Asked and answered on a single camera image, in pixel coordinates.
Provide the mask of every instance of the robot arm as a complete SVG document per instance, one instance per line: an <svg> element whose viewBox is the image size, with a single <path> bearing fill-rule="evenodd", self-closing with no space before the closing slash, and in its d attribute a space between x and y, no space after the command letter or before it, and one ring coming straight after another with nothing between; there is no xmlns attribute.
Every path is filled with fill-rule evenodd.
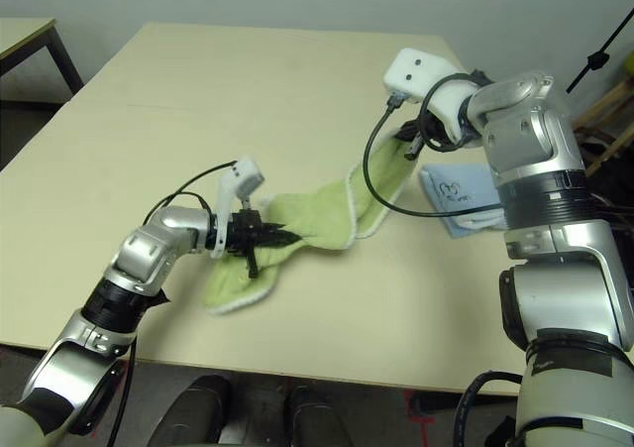
<svg viewBox="0 0 634 447"><path fill-rule="evenodd" d="M454 72L441 57L403 50L384 82L417 101ZM551 76L527 72L480 89L448 82L429 108L455 144L478 136L508 256L526 260L499 286L504 330L527 358L512 445L631 445L632 294L609 224L594 214L563 94Z"/></svg>
<svg viewBox="0 0 634 447"><path fill-rule="evenodd" d="M178 258L204 251L215 257L238 253L247 256L250 276L256 277L254 246L297 240L278 225L264 224L258 211L243 208L231 217L233 197L247 205L263 180L255 164L242 159L222 179L216 215L163 207L124 240L84 306L72 313L32 372L22 399L0 407L0 447L54 445L66 432L84 435L94 428L123 376L119 358L137 337L144 313L167 301L161 286Z"/></svg>

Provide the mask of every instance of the tabletop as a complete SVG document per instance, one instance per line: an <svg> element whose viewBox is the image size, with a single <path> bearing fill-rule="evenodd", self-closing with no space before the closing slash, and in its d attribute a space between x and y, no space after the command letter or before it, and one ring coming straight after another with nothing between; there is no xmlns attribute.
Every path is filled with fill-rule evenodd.
<svg viewBox="0 0 634 447"><path fill-rule="evenodd" d="M144 26L0 173L0 342L47 347L146 211L205 168L249 154L266 178L255 199L342 178L405 47L458 63L439 37ZM398 202L430 209L416 179ZM195 190L212 203L217 181ZM171 303L140 325L139 357L463 390L482 371L524 369L499 308L510 265L499 232L452 240L440 220L390 214L346 252L300 251L267 299L214 317L201 303L213 262L186 256L164 286Z"/></svg>
<svg viewBox="0 0 634 447"><path fill-rule="evenodd" d="M0 18L0 58L4 58L55 24L53 18Z"/></svg>

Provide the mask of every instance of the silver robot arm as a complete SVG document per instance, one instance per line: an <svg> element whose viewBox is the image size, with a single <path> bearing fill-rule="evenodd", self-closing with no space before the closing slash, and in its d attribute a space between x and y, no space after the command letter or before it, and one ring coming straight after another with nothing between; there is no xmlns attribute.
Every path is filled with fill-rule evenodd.
<svg viewBox="0 0 634 447"><path fill-rule="evenodd" d="M125 372L120 357L136 339L144 313L167 301L161 286L178 258L203 251L214 257L238 254L247 258L254 278L255 246L299 239L263 223L249 207L250 194L263 180L244 158L223 176L216 214L167 206L124 240L84 306L72 313L31 373L22 399L0 406L0 447L50 446L65 433L92 431ZM243 209L231 214L233 197Z"/></svg>
<svg viewBox="0 0 634 447"><path fill-rule="evenodd" d="M384 81L418 101L449 62L414 50ZM564 95L528 72L481 89L438 88L430 110L457 144L483 145L509 230L500 276L504 330L526 352L512 446L632 445L634 310L609 224L594 213Z"/></svg>
<svg viewBox="0 0 634 447"><path fill-rule="evenodd" d="M158 210L123 242L83 308L32 372L22 399L0 407L0 446L54 445L92 430L124 373L124 355L145 311L163 303L161 285L176 260L205 250L206 211Z"/></svg>

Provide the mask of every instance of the beige table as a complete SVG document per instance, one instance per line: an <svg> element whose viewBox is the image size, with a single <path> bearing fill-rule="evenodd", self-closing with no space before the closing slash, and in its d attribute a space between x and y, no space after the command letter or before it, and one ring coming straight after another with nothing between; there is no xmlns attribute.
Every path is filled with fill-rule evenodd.
<svg viewBox="0 0 634 447"><path fill-rule="evenodd" d="M249 154L262 196L342 177L404 47L456 59L436 37L145 26L0 173L0 342L46 347L147 209L204 168ZM195 187L214 201L217 180ZM399 203L430 208L415 178ZM140 357L461 390L484 370L523 371L502 331L508 266L501 233L452 240L440 220L391 214L346 253L297 254L263 302L212 317L200 297L213 264L188 256L165 286L172 303L141 324Z"/></svg>
<svg viewBox="0 0 634 447"><path fill-rule="evenodd" d="M53 18L0 18L0 75L46 47L72 93L83 86Z"/></svg>

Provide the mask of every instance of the green towel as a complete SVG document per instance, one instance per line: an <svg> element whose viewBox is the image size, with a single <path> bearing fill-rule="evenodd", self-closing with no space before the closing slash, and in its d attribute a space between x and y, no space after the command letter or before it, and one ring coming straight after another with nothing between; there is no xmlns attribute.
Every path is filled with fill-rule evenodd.
<svg viewBox="0 0 634 447"><path fill-rule="evenodd" d="M379 194L392 202L398 197L414 169L406 160L408 142L386 138L370 156L370 177ZM256 248L260 275L249 279L244 258L226 255L214 268L207 285L204 304L213 314L226 313L255 303L273 289L279 266L304 246L321 249L348 249L357 239L371 236L387 209L368 191L360 164L345 179L328 184L310 194L280 194L268 205L268 222L284 225L284 230L301 240L282 248Z"/></svg>

